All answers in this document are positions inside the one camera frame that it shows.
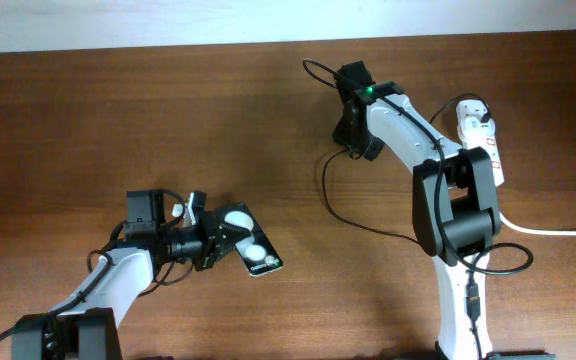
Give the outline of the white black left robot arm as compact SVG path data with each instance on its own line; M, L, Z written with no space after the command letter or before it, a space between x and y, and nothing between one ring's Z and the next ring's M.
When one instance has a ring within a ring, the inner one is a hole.
M95 252L97 266L65 301L14 325L14 359L120 359L119 325L149 287L169 283L157 277L162 265L190 261L206 270L256 230L251 215L227 207L182 208L168 223L134 217L123 226L125 238Z

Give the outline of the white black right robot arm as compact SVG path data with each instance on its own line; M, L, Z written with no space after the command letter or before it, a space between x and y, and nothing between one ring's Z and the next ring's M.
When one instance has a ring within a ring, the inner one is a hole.
M446 138L394 82L377 83L361 61L332 71L344 107L333 140L354 159L389 148L412 175L412 225L439 288L439 359L490 359L485 319L487 264L501 228L488 152Z

